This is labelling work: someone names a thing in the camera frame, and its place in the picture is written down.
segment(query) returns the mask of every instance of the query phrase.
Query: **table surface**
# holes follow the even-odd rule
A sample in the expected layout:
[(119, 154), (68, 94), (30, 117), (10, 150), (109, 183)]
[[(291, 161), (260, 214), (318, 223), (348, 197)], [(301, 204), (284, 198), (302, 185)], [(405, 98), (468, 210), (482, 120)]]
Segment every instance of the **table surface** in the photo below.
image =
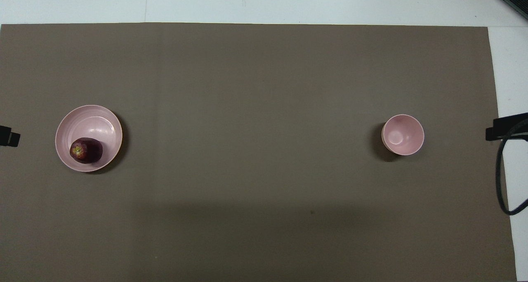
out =
[[(515, 280), (482, 188), (499, 142), (474, 138), (497, 115), (487, 28), (17, 24), (0, 49), (24, 135), (0, 158), (6, 280)], [(79, 103), (124, 128), (98, 175), (55, 156)], [(396, 112), (424, 126), (412, 156), (381, 143)]]
[[(0, 0), (0, 24), (110, 22), (487, 26), (499, 116), (528, 111), (528, 20), (501, 0)], [(521, 141), (505, 149), (512, 205), (528, 197), (527, 153)], [(528, 280), (528, 212), (511, 231), (517, 279)]]

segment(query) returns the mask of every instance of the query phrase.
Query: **black clamp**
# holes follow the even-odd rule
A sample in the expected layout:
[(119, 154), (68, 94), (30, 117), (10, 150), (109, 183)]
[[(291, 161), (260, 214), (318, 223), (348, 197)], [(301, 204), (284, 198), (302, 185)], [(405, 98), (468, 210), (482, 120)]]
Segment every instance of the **black clamp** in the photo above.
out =
[[(486, 128), (486, 141), (501, 140), (507, 136), (508, 131), (522, 120), (528, 119), (528, 113), (513, 115), (503, 118), (496, 118), (493, 120), (493, 127)], [(528, 125), (517, 128), (513, 135), (509, 137), (512, 139), (522, 139), (528, 142)]]
[(11, 127), (0, 126), (0, 145), (18, 147), (20, 134), (11, 132)]

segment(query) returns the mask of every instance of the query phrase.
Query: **large pink bowl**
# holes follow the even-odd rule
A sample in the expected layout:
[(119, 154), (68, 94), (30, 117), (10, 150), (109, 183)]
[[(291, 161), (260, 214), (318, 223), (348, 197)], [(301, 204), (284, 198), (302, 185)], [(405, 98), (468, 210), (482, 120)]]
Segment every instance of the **large pink bowl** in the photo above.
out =
[[(102, 156), (92, 164), (82, 164), (70, 156), (71, 144), (80, 137), (91, 137), (102, 144)], [(55, 148), (59, 158), (76, 171), (96, 171), (119, 152), (123, 141), (121, 123), (111, 110), (100, 105), (84, 105), (62, 119), (55, 134)]]
[(424, 128), (413, 116), (396, 115), (383, 126), (381, 140), (391, 152), (411, 155), (424, 144)]

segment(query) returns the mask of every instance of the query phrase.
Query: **bowl rim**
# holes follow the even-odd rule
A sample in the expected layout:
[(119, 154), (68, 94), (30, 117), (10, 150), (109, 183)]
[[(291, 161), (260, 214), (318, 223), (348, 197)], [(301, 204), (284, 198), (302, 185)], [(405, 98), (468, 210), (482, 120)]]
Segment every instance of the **bowl rim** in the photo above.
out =
[[(411, 117), (411, 119), (415, 120), (417, 122), (417, 124), (420, 126), (420, 129), (422, 131), (422, 134), (424, 135), (424, 138), (422, 139), (422, 143), (420, 144), (420, 147), (417, 147), (417, 149), (414, 151), (414, 152), (411, 152), (411, 153), (408, 153), (408, 154), (402, 154), (402, 153), (398, 153), (394, 150), (392, 150), (388, 145), (387, 143), (385, 142), (385, 127), (387, 126), (387, 123), (389, 121), (391, 121), (392, 119), (398, 117), (398, 116), (406, 116), (406, 117)], [(418, 152), (422, 146), (424, 145), (424, 141), (426, 139), (426, 134), (424, 132), (424, 127), (422, 126), (422, 123), (420, 123), (420, 121), (418, 121), (418, 119), (416, 119), (415, 117), (411, 116), (411, 115), (407, 115), (407, 114), (398, 114), (398, 115), (394, 115), (392, 116), (391, 118), (389, 118), (385, 124), (383, 124), (383, 128), (381, 129), (381, 141), (383, 142), (383, 144), (385, 145), (385, 148), (387, 148), (390, 152), (393, 152), (395, 154), (398, 154), (398, 155), (401, 155), (401, 156), (409, 156), (409, 155), (413, 155), (415, 154), (416, 152)]]

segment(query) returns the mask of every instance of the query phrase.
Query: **white table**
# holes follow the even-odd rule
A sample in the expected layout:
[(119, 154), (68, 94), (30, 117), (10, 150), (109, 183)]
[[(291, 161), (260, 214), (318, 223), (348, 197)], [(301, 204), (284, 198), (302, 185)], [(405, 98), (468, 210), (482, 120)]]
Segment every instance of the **white table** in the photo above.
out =
[[(0, 0), (0, 24), (112, 22), (487, 26), (499, 116), (528, 111), (528, 20), (502, 0)], [(528, 197), (528, 144), (510, 141), (504, 159), (513, 207)], [(528, 211), (511, 233), (528, 280)]]

